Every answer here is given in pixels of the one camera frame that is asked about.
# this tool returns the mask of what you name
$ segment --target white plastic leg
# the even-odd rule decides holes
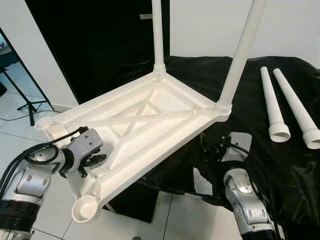
[[[280,85],[283,94],[303,132],[303,141],[309,149],[320,149],[320,130],[310,117],[304,105],[299,100],[280,69],[273,70],[273,74]]]
[[[261,22],[267,0],[253,0],[246,19],[238,47],[226,77],[220,99],[216,103],[216,111],[221,114],[230,114],[232,100],[245,68],[249,52]]]
[[[263,66],[260,69],[262,85],[266,103],[266,109],[269,116],[269,136],[270,139],[277,143],[282,143],[290,138],[290,131],[287,125],[284,123],[284,119],[281,115],[279,104],[276,98],[274,88],[270,80],[268,69]]]
[[[154,71],[164,73],[164,44],[162,34],[161,0],[152,0],[153,42],[154,42]]]

